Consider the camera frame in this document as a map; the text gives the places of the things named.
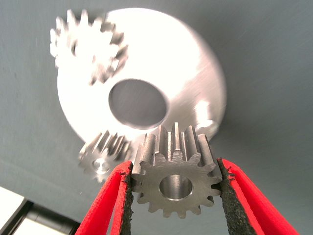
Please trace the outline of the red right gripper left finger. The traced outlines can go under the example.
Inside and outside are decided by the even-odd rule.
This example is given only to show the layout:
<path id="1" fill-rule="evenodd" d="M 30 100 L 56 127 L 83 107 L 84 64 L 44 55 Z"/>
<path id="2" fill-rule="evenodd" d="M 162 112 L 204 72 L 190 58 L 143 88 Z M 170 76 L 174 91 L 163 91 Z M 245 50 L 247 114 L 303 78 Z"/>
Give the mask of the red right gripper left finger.
<path id="1" fill-rule="evenodd" d="M 76 231 L 77 235 L 106 235 L 112 221 L 111 235 L 131 233 L 133 164 L 119 164 L 110 174 Z"/>

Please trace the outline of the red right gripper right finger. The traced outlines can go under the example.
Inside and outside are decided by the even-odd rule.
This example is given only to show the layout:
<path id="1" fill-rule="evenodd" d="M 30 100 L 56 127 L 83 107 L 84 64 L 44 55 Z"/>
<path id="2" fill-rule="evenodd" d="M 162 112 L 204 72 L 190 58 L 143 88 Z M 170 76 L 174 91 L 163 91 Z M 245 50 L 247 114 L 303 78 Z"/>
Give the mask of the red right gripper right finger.
<path id="1" fill-rule="evenodd" d="M 223 209 L 231 235 L 297 235 L 299 232 L 233 162 L 218 158 Z"/>

